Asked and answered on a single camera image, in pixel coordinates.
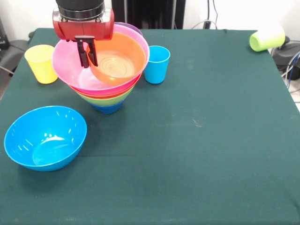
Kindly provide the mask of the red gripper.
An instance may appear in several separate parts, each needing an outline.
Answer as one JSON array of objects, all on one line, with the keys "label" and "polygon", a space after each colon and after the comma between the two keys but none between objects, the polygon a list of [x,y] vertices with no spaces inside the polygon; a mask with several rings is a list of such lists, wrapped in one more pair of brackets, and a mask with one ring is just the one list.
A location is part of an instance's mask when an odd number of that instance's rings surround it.
[{"label": "red gripper", "polygon": [[[60,39],[75,41],[76,38],[91,38],[88,40],[89,59],[94,66],[98,66],[94,39],[110,40],[112,38],[114,27],[114,12],[112,8],[106,8],[101,16],[87,21],[65,19],[60,14],[59,9],[55,8],[52,13],[52,23]],[[83,40],[77,39],[76,42],[81,66],[88,68],[88,55],[84,49]]]}]

